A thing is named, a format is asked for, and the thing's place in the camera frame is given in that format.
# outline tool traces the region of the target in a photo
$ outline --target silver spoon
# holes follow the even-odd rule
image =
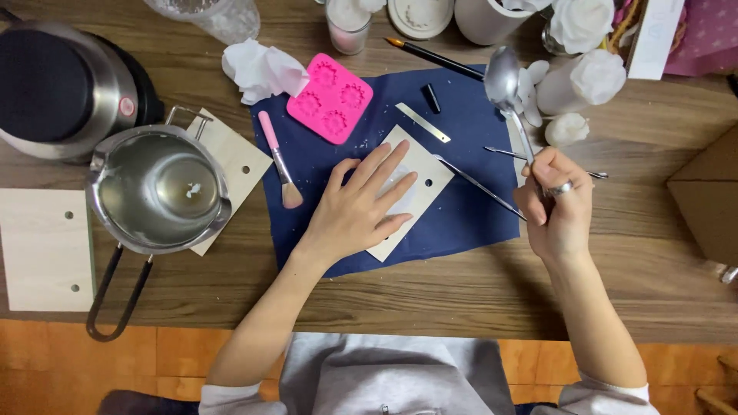
[[[509,156],[515,157],[516,159],[526,160],[525,156],[523,156],[522,154],[512,153],[510,151],[505,151],[505,150],[500,150],[499,148],[495,148],[495,147],[485,147],[484,149],[487,150],[487,151],[492,151],[493,153],[507,154]],[[603,171],[601,171],[599,173],[593,173],[591,171],[588,171],[587,174],[589,174],[590,176],[594,177],[595,179],[609,179],[610,178],[610,175],[607,174],[607,173],[605,173],[605,172],[603,172]]]
[[[525,132],[520,117],[515,112],[519,76],[520,65],[517,62],[515,51],[511,47],[501,46],[490,57],[487,70],[484,72],[484,92],[486,92],[487,99],[494,106],[500,111],[510,114],[520,133],[520,139],[525,149],[525,159],[528,160],[529,165],[533,165],[534,155],[531,141],[528,139],[528,133]],[[543,203],[548,220],[551,217],[551,211],[554,210],[556,201],[552,195],[543,190],[543,187],[535,177],[533,178],[533,182],[536,185],[536,195],[541,203]]]
[[[482,186],[481,183],[479,183],[478,181],[474,180],[470,175],[468,175],[468,174],[464,173],[463,171],[457,169],[453,164],[447,162],[446,159],[444,159],[443,157],[439,156],[438,154],[433,154],[433,156],[436,159],[438,159],[439,162],[442,162],[443,164],[445,164],[445,166],[448,167],[449,169],[451,169],[451,171],[453,171],[454,173],[458,174],[459,176],[462,176],[464,179],[469,180],[469,182],[472,183],[474,186],[477,186],[478,188],[482,189],[482,191],[484,191],[484,193],[487,193],[488,195],[492,196],[492,198],[497,203],[499,203],[503,208],[505,208],[507,210],[510,210],[512,213],[515,213],[517,215],[517,217],[521,218],[522,220],[524,220],[526,222],[528,221],[525,218],[525,216],[523,216],[522,213],[520,213],[517,210],[515,210],[515,208],[512,207],[509,203],[505,202],[505,200],[503,200],[503,198],[501,198],[498,195],[492,193],[492,191],[489,190],[488,188],[485,188],[484,186]]]

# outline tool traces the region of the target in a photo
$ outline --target orange floor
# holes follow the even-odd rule
[[[210,362],[230,331],[128,327],[110,343],[91,340],[83,324],[0,320],[0,414],[94,414],[111,389],[131,389],[199,400]],[[577,381],[566,342],[501,340],[503,362],[516,403],[552,401]],[[726,400],[738,397],[738,377],[717,362],[738,346],[640,345],[652,401],[662,415],[696,415],[694,391]],[[277,398],[280,364],[261,386]]]

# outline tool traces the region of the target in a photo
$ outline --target white sleeve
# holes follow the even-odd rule
[[[200,415],[287,415],[282,402],[264,402],[259,385],[229,388],[205,385],[200,399]]]
[[[658,415],[649,402],[648,384],[643,388],[619,388],[579,372],[581,382],[565,386],[559,408],[536,407],[531,415]]]

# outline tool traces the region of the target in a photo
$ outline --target brush bristles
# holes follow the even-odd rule
[[[303,203],[303,195],[297,189],[294,183],[286,183],[282,185],[282,206],[285,209],[295,209]]]

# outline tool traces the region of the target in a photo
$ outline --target red sticker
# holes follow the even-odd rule
[[[126,117],[130,117],[136,111],[136,104],[134,104],[131,98],[123,97],[120,99],[120,103],[118,103],[118,110]]]

